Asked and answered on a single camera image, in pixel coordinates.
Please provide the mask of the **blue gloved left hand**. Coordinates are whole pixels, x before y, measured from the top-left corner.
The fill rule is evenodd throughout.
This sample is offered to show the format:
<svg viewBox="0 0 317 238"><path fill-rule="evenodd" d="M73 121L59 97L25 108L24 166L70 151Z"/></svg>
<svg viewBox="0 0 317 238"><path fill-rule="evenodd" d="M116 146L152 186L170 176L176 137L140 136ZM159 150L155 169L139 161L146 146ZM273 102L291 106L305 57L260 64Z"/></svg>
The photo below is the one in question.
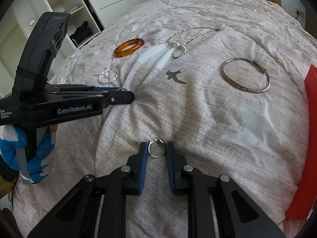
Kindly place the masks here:
<svg viewBox="0 0 317 238"><path fill-rule="evenodd" d="M27 163L33 183L41 182L52 171L55 153L57 125L51 125L40 141L36 156ZM25 148L25 133L14 125L1 126L1 176L11 182L19 174L16 148Z"/></svg>

